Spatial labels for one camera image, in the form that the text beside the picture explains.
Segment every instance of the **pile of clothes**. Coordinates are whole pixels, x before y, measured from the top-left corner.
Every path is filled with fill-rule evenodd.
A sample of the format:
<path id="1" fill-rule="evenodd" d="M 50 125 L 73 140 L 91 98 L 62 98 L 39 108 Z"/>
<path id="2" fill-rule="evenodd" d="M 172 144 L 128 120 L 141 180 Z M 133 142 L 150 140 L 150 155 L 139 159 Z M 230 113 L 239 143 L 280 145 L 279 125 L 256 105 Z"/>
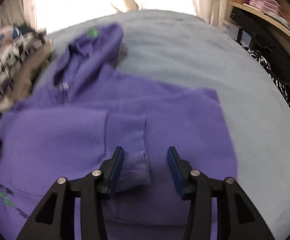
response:
<path id="1" fill-rule="evenodd" d="M 52 54 L 43 33 L 27 25 L 0 29 L 0 113 L 31 93 Z"/>

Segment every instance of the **purple hoodie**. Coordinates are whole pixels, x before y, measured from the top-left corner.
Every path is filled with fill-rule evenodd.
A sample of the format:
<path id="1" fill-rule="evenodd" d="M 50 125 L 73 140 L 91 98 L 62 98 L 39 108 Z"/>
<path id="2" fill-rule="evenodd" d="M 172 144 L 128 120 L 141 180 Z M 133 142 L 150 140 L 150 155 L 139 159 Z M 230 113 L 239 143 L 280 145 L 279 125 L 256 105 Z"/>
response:
<path id="1" fill-rule="evenodd" d="M 0 231 L 16 239 L 58 177 L 83 177 L 122 146 L 117 193 L 102 205 L 108 239 L 180 240 L 189 202 L 176 194 L 168 148 L 211 178 L 237 175 L 216 92 L 116 71 L 122 28 L 99 26 L 96 37 L 90 34 L 70 44 L 47 84 L 0 120 Z M 76 205 L 76 239 L 79 223 Z"/>

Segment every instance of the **wooden shelf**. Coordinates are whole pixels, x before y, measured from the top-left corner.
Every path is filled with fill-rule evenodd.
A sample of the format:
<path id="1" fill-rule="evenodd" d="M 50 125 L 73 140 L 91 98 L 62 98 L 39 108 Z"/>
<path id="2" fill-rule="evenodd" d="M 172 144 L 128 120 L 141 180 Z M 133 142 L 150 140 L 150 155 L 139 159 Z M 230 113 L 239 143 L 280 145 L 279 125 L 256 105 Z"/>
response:
<path id="1" fill-rule="evenodd" d="M 290 30 L 288 28 L 286 28 L 284 25 L 282 25 L 281 23 L 277 22 L 276 20 L 274 20 L 273 18 L 263 14 L 261 11 L 258 11 L 256 9 L 253 9 L 249 6 L 245 6 L 239 3 L 234 3 L 231 2 L 231 6 L 240 8 L 244 11 L 247 11 L 249 13 L 252 13 L 260 18 L 262 18 L 263 20 L 267 21 L 268 23 L 274 25 L 275 27 L 277 27 L 279 30 L 281 30 L 282 32 L 284 32 L 289 38 L 290 38 Z"/>

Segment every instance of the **black bag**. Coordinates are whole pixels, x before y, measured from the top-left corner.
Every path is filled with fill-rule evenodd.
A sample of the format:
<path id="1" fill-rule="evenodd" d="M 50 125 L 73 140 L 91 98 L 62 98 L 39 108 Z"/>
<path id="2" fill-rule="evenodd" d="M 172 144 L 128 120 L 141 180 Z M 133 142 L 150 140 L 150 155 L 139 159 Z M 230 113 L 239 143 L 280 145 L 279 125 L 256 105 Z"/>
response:
<path id="1" fill-rule="evenodd" d="M 288 53 L 262 26 L 259 17 L 236 7 L 233 8 L 230 17 L 252 37 L 251 49 L 258 50 L 270 62 L 271 69 L 265 68 L 266 71 L 278 81 L 278 89 L 280 89 L 279 84 L 284 85 L 290 99 L 290 56 Z"/>
<path id="2" fill-rule="evenodd" d="M 267 71 L 269 76 L 272 78 L 274 84 L 284 97 L 286 103 L 290 106 L 290 96 L 288 95 L 288 91 L 286 89 L 286 86 L 290 87 L 290 84 L 284 83 L 284 81 L 282 81 L 278 76 L 275 75 L 275 73 L 272 71 L 272 68 L 270 67 L 269 62 L 263 57 L 263 55 L 258 50 L 251 48 L 244 49 L 246 49 L 249 55 L 251 55 Z"/>

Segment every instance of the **gray blanket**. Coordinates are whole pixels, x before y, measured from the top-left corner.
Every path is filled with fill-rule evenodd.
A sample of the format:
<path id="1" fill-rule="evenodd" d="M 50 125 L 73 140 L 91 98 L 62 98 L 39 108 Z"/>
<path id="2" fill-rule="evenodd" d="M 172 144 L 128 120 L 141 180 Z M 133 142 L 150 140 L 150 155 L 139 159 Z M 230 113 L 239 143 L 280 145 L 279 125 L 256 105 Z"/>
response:
<path id="1" fill-rule="evenodd" d="M 238 182 L 275 238 L 284 240 L 290 234 L 290 109 L 267 72 L 218 29 L 169 11 L 117 14 L 58 31 L 50 35 L 56 54 L 90 27 L 110 22 L 125 31 L 118 70 L 217 91 L 237 155 Z"/>

